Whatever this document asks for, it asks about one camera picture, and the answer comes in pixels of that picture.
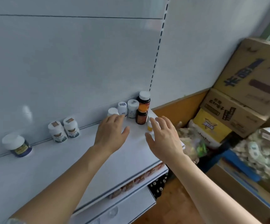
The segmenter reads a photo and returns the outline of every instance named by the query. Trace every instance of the wooden floor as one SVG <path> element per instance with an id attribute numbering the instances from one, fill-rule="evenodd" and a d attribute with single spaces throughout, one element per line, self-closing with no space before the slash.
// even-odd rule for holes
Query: wooden floor
<path id="1" fill-rule="evenodd" d="M 139 217 L 134 224 L 204 224 L 193 201 L 180 181 L 170 180 L 162 196 L 150 210 Z"/>

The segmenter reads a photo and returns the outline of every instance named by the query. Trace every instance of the hand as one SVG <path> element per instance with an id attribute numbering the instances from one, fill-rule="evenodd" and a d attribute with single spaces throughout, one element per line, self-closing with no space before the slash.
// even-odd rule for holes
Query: hand
<path id="1" fill-rule="evenodd" d="M 95 144 L 101 149 L 110 152 L 110 155 L 117 151 L 126 141 L 130 128 L 126 127 L 122 132 L 124 115 L 111 115 L 106 117 L 98 127 Z"/>
<path id="2" fill-rule="evenodd" d="M 171 121 L 164 116 L 162 118 L 150 118 L 150 121 L 155 140 L 149 133 L 145 133 L 145 138 L 153 154 L 168 165 L 178 156 L 184 155 L 177 130 Z"/>

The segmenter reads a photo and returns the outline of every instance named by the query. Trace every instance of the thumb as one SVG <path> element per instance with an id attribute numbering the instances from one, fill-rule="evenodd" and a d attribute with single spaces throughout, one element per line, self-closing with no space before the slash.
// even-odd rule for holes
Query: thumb
<path id="1" fill-rule="evenodd" d="M 150 148 L 153 148 L 155 141 L 153 140 L 152 135 L 150 135 L 149 133 L 145 133 L 145 139 L 146 139 L 146 142 L 148 143 L 148 146 Z"/>
<path id="2" fill-rule="evenodd" d="M 127 139 L 129 133 L 130 133 L 130 127 L 125 127 L 124 131 L 122 132 L 122 136 L 124 137 L 124 140 Z"/>

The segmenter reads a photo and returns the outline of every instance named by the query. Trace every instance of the small yellow bottle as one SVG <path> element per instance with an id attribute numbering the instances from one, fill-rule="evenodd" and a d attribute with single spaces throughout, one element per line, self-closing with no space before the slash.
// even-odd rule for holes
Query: small yellow bottle
<path id="1" fill-rule="evenodd" d="M 153 131 L 152 123 L 150 121 L 150 117 L 148 117 L 148 130 Z"/>

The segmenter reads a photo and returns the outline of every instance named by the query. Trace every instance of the forearm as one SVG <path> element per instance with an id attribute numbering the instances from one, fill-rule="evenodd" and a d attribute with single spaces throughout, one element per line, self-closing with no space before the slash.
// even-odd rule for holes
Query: forearm
<path id="1" fill-rule="evenodd" d="M 186 155 L 168 164 L 208 224 L 260 224 L 241 205 L 209 179 Z"/>
<path id="2" fill-rule="evenodd" d="M 67 223 L 90 181 L 110 156 L 101 150 L 90 147 L 73 166 L 12 217 L 27 224 Z"/>

